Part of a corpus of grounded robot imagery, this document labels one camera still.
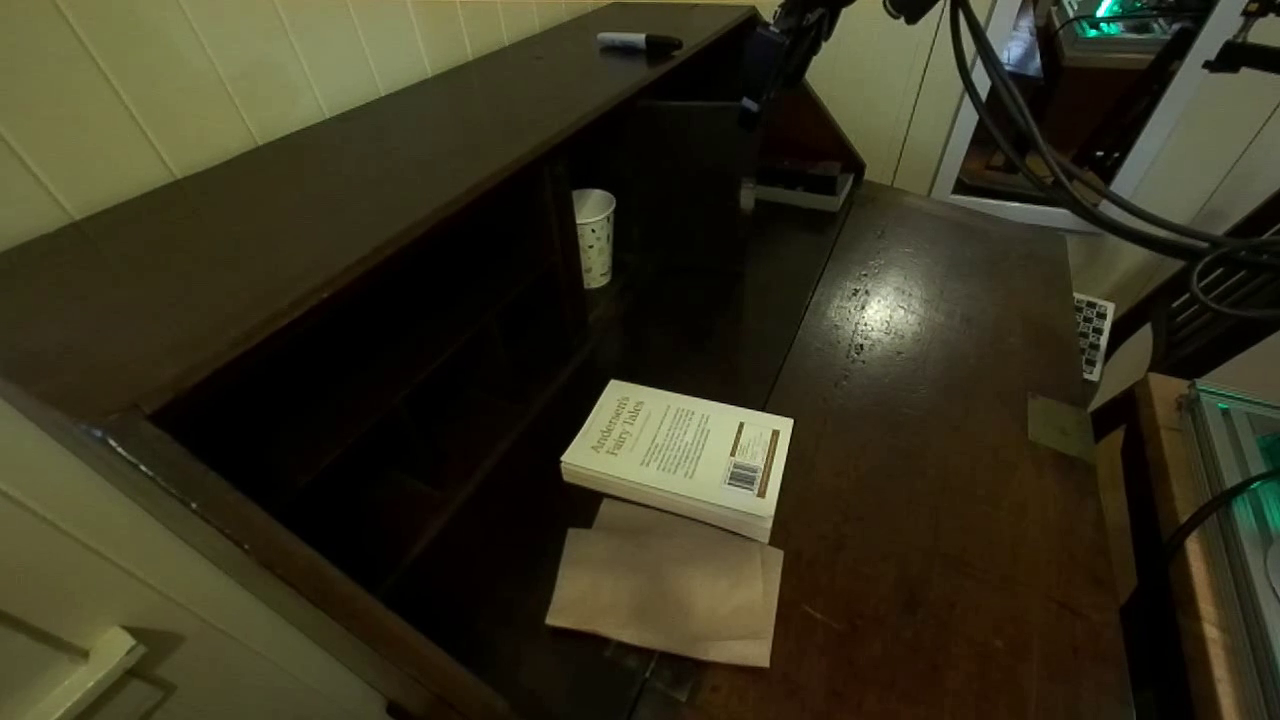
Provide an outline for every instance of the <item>barcode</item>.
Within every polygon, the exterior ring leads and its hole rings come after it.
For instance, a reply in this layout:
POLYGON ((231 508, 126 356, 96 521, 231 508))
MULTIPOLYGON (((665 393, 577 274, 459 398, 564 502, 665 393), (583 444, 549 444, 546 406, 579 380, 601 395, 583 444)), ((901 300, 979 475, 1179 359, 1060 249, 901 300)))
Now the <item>barcode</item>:
POLYGON ((729 486, 758 491, 758 480, 759 480, 759 466, 752 466, 752 463, 732 463, 729 466, 729 486))

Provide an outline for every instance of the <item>white book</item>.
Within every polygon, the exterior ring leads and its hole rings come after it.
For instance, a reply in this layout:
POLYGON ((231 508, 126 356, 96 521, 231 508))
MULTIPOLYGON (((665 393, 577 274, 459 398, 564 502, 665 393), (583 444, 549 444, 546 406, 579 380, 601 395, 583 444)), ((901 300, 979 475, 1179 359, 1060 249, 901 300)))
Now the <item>white book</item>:
POLYGON ((767 545, 790 448, 790 414, 613 380, 562 475, 767 545))

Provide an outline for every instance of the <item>paper sheet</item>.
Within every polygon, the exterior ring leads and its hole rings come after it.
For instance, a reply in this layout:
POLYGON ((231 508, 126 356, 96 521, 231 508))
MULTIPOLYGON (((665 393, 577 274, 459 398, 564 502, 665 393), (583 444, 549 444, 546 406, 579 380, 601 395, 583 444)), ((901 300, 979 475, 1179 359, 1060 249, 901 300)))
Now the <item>paper sheet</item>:
POLYGON ((573 529, 551 626, 767 668, 786 553, 715 529, 606 500, 597 529, 573 529))

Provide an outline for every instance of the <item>book cover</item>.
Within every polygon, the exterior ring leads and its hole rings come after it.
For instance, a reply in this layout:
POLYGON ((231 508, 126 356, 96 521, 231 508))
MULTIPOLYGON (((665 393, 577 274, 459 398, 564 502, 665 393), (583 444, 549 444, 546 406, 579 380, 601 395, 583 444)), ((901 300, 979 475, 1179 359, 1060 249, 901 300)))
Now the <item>book cover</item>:
POLYGON ((613 380, 562 475, 767 545, 790 448, 790 414, 613 380))

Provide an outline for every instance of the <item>paper cup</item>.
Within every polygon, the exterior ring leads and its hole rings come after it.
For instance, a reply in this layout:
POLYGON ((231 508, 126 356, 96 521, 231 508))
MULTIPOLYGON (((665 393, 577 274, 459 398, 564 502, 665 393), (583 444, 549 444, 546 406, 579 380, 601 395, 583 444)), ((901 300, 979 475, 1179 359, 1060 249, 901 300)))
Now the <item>paper cup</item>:
POLYGON ((583 286, 606 286, 613 280, 613 212, 616 199, 606 188, 573 190, 577 256, 583 262, 583 286))

